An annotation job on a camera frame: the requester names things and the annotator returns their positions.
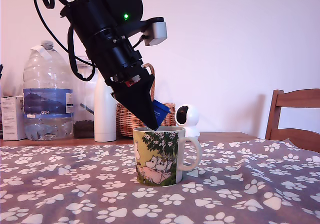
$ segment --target tablecloth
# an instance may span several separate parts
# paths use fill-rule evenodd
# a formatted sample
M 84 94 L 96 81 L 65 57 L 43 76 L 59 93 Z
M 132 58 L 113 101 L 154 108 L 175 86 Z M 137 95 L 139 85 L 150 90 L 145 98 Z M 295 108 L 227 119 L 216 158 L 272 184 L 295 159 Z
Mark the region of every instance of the tablecloth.
M 320 155 L 287 141 L 202 143 L 180 183 L 137 182 L 133 145 L 1 147 L 1 223 L 317 223 Z M 185 161 L 195 159 L 185 145 Z

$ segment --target mug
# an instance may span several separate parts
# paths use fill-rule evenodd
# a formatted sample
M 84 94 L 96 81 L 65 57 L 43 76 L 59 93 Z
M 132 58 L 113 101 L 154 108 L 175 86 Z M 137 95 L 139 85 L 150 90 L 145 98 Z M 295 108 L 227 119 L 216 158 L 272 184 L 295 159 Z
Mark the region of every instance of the mug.
M 157 131 L 147 127 L 133 130 L 137 181 L 151 186 L 168 186 L 182 180 L 183 170 L 192 170 L 201 161 L 201 145 L 196 138 L 185 137 L 183 127 L 160 126 Z M 197 152 L 196 160 L 184 165 L 184 144 L 191 141 Z

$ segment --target white thermos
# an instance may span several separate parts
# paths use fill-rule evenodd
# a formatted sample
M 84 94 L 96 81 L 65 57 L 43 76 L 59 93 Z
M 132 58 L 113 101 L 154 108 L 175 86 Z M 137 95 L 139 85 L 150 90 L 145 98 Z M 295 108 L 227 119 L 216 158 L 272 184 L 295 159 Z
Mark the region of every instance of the white thermos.
M 94 137 L 97 142 L 116 140 L 116 100 L 111 96 L 112 88 L 98 71 L 98 80 L 94 90 Z

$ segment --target white box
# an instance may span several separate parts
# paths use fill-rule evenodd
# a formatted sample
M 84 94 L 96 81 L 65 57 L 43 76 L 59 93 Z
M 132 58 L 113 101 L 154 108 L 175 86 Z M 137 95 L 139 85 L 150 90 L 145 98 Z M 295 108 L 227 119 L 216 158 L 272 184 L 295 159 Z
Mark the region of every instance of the white box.
M 24 100 L 22 96 L 1 98 L 3 140 L 26 138 L 23 107 Z

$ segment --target jar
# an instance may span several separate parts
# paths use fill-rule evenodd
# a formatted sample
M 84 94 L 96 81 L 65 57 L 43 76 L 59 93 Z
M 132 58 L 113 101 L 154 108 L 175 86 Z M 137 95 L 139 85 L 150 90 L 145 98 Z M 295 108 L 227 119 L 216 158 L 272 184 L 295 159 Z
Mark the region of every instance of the jar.
M 91 63 L 87 56 L 79 56 L 79 58 Z M 87 78 L 92 73 L 92 66 L 81 61 L 76 62 L 78 73 Z M 94 93 L 97 83 L 97 70 L 90 81 L 82 81 L 74 77 L 73 88 L 73 133 L 75 138 L 94 138 Z

